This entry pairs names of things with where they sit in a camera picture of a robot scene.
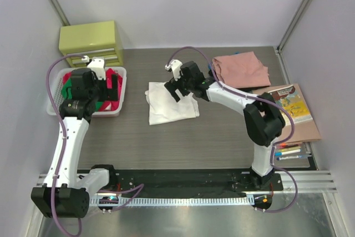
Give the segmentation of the white printed t shirt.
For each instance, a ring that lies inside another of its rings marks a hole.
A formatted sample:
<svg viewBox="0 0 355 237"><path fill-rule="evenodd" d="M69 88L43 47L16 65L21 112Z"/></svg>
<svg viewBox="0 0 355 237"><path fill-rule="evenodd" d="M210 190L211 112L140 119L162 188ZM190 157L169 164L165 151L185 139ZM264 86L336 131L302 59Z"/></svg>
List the white printed t shirt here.
<svg viewBox="0 0 355 237"><path fill-rule="evenodd" d="M149 105L149 125L158 125L192 119L200 116L197 100L192 93L183 97L180 93L178 102L164 87L163 82L149 82L149 89L145 92Z"/></svg>

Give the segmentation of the pink t shirt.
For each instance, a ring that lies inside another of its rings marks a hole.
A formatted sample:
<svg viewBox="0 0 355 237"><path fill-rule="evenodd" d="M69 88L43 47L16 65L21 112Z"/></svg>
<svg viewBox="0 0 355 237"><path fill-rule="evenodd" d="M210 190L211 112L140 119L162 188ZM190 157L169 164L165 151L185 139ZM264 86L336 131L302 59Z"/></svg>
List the pink t shirt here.
<svg viewBox="0 0 355 237"><path fill-rule="evenodd" d="M212 63L218 79L230 87L246 89L271 85L268 68L254 52L218 56Z"/></svg>

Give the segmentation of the black t shirt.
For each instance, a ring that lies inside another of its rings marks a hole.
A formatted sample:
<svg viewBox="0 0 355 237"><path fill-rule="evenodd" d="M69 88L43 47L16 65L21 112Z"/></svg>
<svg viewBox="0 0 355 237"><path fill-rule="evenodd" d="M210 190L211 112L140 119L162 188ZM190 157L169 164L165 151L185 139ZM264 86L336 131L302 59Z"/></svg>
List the black t shirt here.
<svg viewBox="0 0 355 237"><path fill-rule="evenodd" d="M244 92L267 88L271 85L268 73L264 71L254 74L239 73L237 76L231 76L225 79L219 77L218 74L216 74L216 77L220 83Z"/></svg>

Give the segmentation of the blue t shirt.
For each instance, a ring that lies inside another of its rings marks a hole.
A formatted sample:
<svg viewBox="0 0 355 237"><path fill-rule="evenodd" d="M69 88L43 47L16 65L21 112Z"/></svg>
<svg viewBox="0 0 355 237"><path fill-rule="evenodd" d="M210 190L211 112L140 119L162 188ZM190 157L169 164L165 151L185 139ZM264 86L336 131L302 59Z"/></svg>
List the blue t shirt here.
<svg viewBox="0 0 355 237"><path fill-rule="evenodd" d="M208 64L207 66L208 66L208 70L209 70L208 71L209 76L213 77L213 73L212 73L212 70L211 70L211 65Z"/></svg>

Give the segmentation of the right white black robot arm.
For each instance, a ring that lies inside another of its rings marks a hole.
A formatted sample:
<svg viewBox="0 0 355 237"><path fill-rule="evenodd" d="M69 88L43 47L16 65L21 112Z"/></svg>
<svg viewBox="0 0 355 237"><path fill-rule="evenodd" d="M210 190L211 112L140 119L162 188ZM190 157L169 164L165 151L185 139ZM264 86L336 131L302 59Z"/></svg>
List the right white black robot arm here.
<svg viewBox="0 0 355 237"><path fill-rule="evenodd" d="M229 87L219 81L216 74L206 77L193 61L182 63L173 59L165 65L165 70L173 77L164 87L176 102L193 94L244 117L247 134L254 143L251 184L257 189L269 185L275 173L271 163L272 147L285 127L285 120L272 97L267 93L255 95Z"/></svg>

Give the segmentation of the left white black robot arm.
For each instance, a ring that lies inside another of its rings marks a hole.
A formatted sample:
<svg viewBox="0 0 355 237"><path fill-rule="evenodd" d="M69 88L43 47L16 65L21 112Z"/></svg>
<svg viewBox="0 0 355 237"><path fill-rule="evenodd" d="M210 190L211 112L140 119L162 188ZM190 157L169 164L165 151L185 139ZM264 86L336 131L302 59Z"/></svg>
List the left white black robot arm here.
<svg viewBox="0 0 355 237"><path fill-rule="evenodd" d="M72 70L71 85L58 106L59 135L50 170L40 187L34 187L31 199L46 218L83 218L90 198L100 190L118 184L113 165L98 164L83 178L78 178L78 161L84 137L97 102L118 99L118 76L107 86L103 67Z"/></svg>

